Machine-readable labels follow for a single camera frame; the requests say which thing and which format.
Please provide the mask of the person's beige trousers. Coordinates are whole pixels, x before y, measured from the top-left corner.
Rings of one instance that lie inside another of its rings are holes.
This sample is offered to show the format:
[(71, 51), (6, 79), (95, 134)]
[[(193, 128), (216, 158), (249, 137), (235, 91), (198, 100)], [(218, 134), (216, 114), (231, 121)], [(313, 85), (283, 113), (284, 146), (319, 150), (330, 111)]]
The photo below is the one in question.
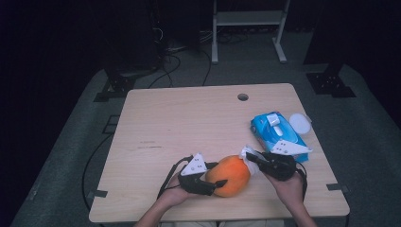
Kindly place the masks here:
[(285, 227), (283, 220), (162, 222), (157, 227)]

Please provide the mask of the orange plush toy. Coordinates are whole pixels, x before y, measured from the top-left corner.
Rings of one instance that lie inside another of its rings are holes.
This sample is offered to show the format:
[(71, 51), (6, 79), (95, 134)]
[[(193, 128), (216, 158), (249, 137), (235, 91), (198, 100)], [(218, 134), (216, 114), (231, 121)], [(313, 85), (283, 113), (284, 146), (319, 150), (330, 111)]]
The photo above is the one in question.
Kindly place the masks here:
[(236, 196), (246, 188), (251, 173), (244, 161), (237, 155), (227, 156), (209, 170), (205, 175), (208, 183), (226, 180), (226, 184), (214, 191), (214, 194), (223, 198)]

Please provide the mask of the person's right hand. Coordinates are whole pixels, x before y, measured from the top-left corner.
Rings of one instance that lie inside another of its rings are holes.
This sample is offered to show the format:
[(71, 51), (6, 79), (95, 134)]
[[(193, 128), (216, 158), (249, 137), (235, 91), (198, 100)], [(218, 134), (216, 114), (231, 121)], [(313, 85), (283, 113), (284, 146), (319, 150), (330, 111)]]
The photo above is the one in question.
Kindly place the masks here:
[(286, 181), (278, 181), (269, 175), (265, 177), (271, 182), (279, 200), (289, 211), (298, 211), (304, 207), (303, 181), (299, 173), (294, 173)]

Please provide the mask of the black floor socket frame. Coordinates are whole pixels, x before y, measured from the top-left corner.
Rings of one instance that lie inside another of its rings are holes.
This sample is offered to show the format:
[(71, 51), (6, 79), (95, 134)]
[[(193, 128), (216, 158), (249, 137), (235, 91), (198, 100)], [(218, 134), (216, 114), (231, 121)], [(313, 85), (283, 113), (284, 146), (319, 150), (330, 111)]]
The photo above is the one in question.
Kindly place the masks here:
[(118, 114), (112, 114), (109, 116), (105, 126), (103, 127), (103, 134), (114, 134), (118, 125), (120, 116)]

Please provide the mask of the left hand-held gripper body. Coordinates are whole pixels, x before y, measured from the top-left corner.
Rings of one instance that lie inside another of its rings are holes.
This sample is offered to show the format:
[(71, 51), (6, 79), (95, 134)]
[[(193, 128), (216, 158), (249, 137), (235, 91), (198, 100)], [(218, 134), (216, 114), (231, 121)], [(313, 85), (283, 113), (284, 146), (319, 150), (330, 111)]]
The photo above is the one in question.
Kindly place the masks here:
[(209, 183), (202, 176), (212, 168), (207, 168), (203, 156), (196, 153), (185, 165), (178, 175), (181, 188), (188, 193), (211, 196), (215, 189), (215, 183)]

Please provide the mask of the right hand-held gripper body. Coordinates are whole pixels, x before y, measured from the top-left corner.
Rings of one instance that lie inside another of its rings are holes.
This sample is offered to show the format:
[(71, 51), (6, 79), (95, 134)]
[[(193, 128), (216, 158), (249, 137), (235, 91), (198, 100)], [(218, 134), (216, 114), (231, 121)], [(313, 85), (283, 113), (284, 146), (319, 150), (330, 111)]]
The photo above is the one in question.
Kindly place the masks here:
[(308, 160), (312, 148), (280, 139), (270, 151), (262, 155), (267, 162), (264, 172), (278, 181), (286, 181), (297, 170), (297, 165)]

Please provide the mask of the person's left hand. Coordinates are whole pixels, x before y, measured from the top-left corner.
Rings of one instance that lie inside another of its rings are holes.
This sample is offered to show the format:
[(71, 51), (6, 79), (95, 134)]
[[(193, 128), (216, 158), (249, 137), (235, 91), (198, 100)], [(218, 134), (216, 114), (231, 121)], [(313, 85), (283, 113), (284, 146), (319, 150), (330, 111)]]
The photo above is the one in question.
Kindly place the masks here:
[(169, 205), (171, 208), (173, 206), (182, 204), (192, 197), (193, 194), (190, 194), (181, 188), (178, 174), (175, 174), (169, 181), (167, 189), (162, 193), (157, 201)]

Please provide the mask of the blue wet wipe pack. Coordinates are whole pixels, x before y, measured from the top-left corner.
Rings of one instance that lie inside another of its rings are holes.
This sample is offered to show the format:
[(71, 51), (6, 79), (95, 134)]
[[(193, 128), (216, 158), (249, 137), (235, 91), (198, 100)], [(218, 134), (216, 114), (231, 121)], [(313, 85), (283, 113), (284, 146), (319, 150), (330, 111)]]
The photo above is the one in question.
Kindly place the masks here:
[(303, 163), (312, 151), (301, 138), (311, 131), (310, 121), (302, 113), (294, 113), (289, 119), (279, 112), (263, 113), (253, 118), (250, 129), (266, 152), (292, 155)]

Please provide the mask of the black stand base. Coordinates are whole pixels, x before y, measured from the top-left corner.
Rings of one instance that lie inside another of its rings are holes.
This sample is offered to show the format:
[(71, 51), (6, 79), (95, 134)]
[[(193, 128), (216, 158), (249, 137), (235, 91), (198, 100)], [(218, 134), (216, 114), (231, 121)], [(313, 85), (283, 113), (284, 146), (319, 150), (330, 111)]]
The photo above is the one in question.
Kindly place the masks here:
[(335, 98), (355, 97), (353, 90), (340, 78), (343, 64), (329, 63), (324, 71), (307, 73), (306, 77), (317, 95), (331, 95)]
[(107, 80), (96, 94), (94, 102), (107, 102), (111, 98), (123, 98), (134, 88), (135, 82), (156, 72), (158, 66), (135, 65), (123, 61), (104, 61)]

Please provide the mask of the white metal stand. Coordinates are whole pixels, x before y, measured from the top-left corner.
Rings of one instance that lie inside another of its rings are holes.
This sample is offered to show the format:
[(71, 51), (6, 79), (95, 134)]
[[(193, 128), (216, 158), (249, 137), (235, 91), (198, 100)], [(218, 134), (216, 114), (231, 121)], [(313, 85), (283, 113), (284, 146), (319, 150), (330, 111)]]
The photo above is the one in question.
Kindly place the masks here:
[(218, 1), (214, 0), (212, 21), (211, 63), (218, 63), (218, 28), (220, 26), (278, 26), (276, 36), (272, 38), (279, 62), (286, 63), (287, 57), (281, 45), (281, 39), (288, 17), (291, 0), (286, 0), (279, 10), (263, 11), (218, 11)]

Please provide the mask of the white wet wipe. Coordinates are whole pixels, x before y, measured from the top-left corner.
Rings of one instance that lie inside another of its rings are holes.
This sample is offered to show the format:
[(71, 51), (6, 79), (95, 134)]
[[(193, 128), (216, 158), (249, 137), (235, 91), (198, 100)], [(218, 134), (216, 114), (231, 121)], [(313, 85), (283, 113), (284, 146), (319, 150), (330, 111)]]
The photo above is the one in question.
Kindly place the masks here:
[(259, 172), (259, 167), (255, 162), (252, 162), (248, 157), (247, 154), (255, 155), (255, 150), (246, 145), (238, 154), (238, 157), (244, 162), (247, 166), (248, 170), (250, 171), (251, 175), (257, 174)]

